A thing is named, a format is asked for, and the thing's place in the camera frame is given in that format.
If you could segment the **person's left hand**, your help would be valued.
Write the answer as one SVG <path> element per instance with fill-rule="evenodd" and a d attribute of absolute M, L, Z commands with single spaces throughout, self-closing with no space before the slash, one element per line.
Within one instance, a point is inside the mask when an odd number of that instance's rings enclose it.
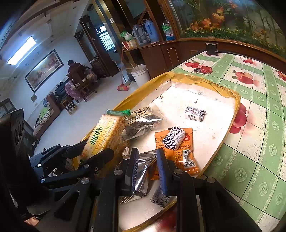
<path fill-rule="evenodd" d="M 35 227 L 39 223 L 39 221 L 40 220 L 32 217 L 32 218 L 29 218 L 29 219 L 25 220 L 24 222 Z"/>

